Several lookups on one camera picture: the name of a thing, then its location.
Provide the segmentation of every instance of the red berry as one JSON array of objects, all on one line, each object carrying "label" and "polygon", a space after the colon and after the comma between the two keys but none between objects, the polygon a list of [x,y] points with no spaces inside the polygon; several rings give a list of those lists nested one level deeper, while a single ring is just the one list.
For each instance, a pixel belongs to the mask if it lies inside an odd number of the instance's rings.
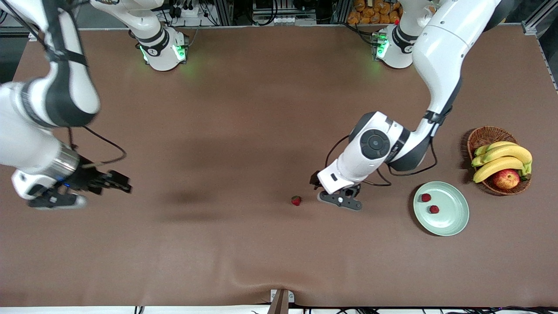
[{"label": "red berry", "polygon": [[430,206],[430,213],[439,213],[440,209],[436,205]]},{"label": "red berry", "polygon": [[291,203],[292,203],[294,206],[299,206],[301,202],[302,202],[302,198],[301,198],[300,196],[293,196],[293,197],[291,197]]},{"label": "red berry", "polygon": [[425,203],[430,202],[430,200],[432,199],[432,197],[428,193],[424,193],[423,195],[420,196],[420,198]]}]

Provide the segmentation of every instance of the yellow banana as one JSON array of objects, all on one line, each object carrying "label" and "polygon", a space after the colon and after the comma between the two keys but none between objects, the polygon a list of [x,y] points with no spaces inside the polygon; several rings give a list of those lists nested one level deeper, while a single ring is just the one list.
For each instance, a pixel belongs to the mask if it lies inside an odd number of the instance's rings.
[{"label": "yellow banana", "polygon": [[489,163],[500,157],[512,156],[519,159],[524,165],[533,162],[533,156],[525,148],[518,145],[503,145],[495,149],[491,149],[484,154],[483,162]]},{"label": "yellow banana", "polygon": [[483,159],[484,159],[484,154],[475,157],[473,161],[471,161],[471,166],[479,167],[484,165]]},{"label": "yellow banana", "polygon": [[489,151],[491,149],[494,149],[496,147],[503,146],[503,145],[517,145],[517,144],[512,143],[512,142],[501,141],[501,142],[496,142],[496,143],[492,143],[492,144],[489,144],[489,145],[484,145],[484,146],[481,146],[481,147],[479,147],[475,150],[475,156],[485,154],[487,151]]},{"label": "yellow banana", "polygon": [[475,176],[473,176],[473,181],[475,183],[482,182],[494,173],[504,169],[523,170],[523,163],[515,157],[502,157],[492,160],[477,170]]}]

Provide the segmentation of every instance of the apple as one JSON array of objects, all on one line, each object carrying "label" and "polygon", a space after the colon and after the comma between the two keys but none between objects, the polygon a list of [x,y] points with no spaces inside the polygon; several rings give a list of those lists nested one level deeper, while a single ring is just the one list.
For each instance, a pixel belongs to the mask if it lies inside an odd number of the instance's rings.
[{"label": "apple", "polygon": [[492,182],[500,189],[509,190],[516,187],[519,182],[519,174],[513,169],[505,169],[492,175]]}]

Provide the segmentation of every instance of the wicker basket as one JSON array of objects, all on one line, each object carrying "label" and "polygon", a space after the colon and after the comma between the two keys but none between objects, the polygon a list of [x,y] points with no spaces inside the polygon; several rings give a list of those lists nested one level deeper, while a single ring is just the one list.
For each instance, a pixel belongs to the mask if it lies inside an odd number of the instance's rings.
[{"label": "wicker basket", "polygon": [[[508,141],[519,144],[515,137],[508,133],[504,129],[500,129],[495,126],[483,126],[475,129],[469,135],[467,140],[467,151],[469,152],[469,157],[471,160],[475,158],[475,150],[481,146],[492,144],[494,142]],[[531,180],[522,181],[516,187],[509,190],[504,190],[498,188],[492,180],[484,180],[482,182],[490,191],[499,195],[516,195],[525,191],[531,184]]]}]

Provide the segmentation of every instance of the plate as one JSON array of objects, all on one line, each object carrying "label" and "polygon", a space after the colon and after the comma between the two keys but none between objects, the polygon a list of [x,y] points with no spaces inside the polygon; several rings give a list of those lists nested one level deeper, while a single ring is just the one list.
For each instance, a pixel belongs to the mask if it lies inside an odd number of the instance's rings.
[{"label": "plate", "polygon": [[[421,195],[432,197],[423,202]],[[430,206],[436,205],[439,213],[430,213]],[[425,183],[418,189],[413,200],[418,221],[435,235],[452,236],[460,233],[469,222],[469,205],[461,192],[453,185],[441,181]]]}]

